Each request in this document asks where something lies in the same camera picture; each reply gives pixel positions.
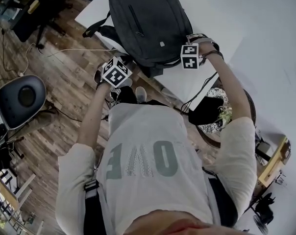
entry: backpack zipper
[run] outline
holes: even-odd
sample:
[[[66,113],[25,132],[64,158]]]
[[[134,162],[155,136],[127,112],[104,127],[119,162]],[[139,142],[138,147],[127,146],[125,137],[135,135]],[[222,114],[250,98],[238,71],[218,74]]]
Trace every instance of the backpack zipper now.
[[[133,18],[134,18],[134,21],[135,21],[135,23],[136,23],[136,26],[137,26],[137,28],[138,28],[138,31],[136,31],[135,33],[136,33],[137,35],[141,36],[141,37],[144,37],[145,35],[144,35],[144,33],[143,33],[143,29],[142,29],[142,27],[141,27],[140,24],[139,24],[139,21],[138,21],[136,15],[135,15],[135,12],[134,12],[134,9],[133,9],[132,5],[129,5],[128,8],[129,8],[130,12],[132,13],[132,16],[133,16]]]

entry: white desk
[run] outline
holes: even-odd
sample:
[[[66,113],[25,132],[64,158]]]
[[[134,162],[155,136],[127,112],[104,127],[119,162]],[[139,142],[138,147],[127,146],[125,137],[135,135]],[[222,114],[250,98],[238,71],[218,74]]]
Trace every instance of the white desk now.
[[[217,12],[206,0],[180,0],[180,2],[192,24],[193,32],[204,33],[214,39],[219,44],[225,61],[229,62],[243,39],[243,31],[238,25],[234,25],[231,18]],[[108,0],[93,0],[75,20],[88,28],[90,25],[104,19],[108,11]],[[111,17],[106,21],[105,25],[113,26]],[[126,53],[114,41],[102,37],[98,32],[96,32],[96,35],[107,47],[114,47]],[[180,64],[170,69],[164,69],[163,75],[154,78],[182,102],[186,102],[199,92],[204,81],[214,73],[214,68],[207,61],[199,70],[183,70]],[[218,75],[207,84],[193,101],[190,109],[194,110],[196,108],[217,78]]]

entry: parquet floor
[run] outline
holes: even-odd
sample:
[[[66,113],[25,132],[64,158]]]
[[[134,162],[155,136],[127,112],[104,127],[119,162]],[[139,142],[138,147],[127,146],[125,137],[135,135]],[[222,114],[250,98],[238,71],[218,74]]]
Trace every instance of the parquet floor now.
[[[56,22],[66,31],[64,37],[51,28],[47,28],[41,43],[45,45],[42,52],[45,55],[55,53],[66,48],[104,48],[97,37],[83,38],[84,28],[74,21],[75,17],[88,5],[88,0],[70,0],[73,8],[60,13]],[[0,24],[4,29],[9,28],[6,21]],[[36,40],[37,31],[21,43],[14,32],[7,31],[4,39],[4,63],[7,70],[14,69],[21,72],[26,68],[25,52],[31,43]],[[82,119],[90,99],[95,92],[96,85],[93,75],[98,65],[108,61],[112,57],[109,51],[65,51],[52,57],[42,56],[36,48],[28,52],[29,67],[26,74],[39,76],[47,88],[47,99],[66,114],[76,119]],[[16,74],[6,72],[2,64],[2,35],[0,29],[0,79],[13,79]],[[148,97],[159,100],[169,106],[177,103],[165,98],[161,93],[162,88],[153,79],[146,78],[139,69],[135,69],[132,75],[133,88],[143,86]],[[196,128],[187,121],[189,139],[196,148],[202,151],[205,160],[211,160],[216,153],[201,139]],[[25,136],[25,139],[16,144],[17,150],[25,155],[22,161],[16,164],[16,172],[19,175],[19,184],[22,184],[32,174],[36,178],[30,184],[33,192],[28,197],[22,211],[34,212],[41,220],[44,220],[42,234],[63,234],[58,227],[54,210],[58,189],[58,163],[57,157],[65,155],[77,138],[79,122],[72,121],[64,115],[51,125]],[[101,122],[98,136],[98,152],[101,152],[108,140],[108,123]]]

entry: white t-shirt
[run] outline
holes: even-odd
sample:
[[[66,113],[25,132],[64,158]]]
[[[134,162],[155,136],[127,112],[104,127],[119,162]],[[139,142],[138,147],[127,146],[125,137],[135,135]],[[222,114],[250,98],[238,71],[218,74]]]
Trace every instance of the white t-shirt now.
[[[154,210],[188,212],[212,223],[201,160],[187,139],[182,116],[165,106],[118,104],[109,114],[110,138],[97,180],[116,234]],[[93,177],[92,148],[75,144],[59,158],[56,217],[68,235],[83,235],[84,185]],[[241,216],[256,183],[254,126],[249,118],[222,131],[211,170],[219,174]]]

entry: white sneaker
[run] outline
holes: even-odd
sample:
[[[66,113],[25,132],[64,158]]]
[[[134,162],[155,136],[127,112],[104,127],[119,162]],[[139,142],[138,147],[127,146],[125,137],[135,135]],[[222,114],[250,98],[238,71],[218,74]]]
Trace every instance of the white sneaker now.
[[[135,95],[136,95],[136,98],[137,98],[137,103],[144,103],[146,102],[147,100],[147,92],[146,90],[139,86],[136,88],[136,91],[135,91]]]
[[[118,86],[118,88],[122,88],[124,86],[131,87],[133,85],[133,80],[130,78],[127,78],[121,85]]]

